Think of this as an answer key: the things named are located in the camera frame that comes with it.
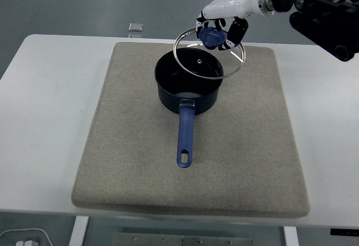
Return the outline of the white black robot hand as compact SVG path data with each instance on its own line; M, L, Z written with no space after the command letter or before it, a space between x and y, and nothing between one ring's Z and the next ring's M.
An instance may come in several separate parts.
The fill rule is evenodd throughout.
M242 41L251 14L266 14L265 0L213 0L196 19L197 38L209 50L233 49Z

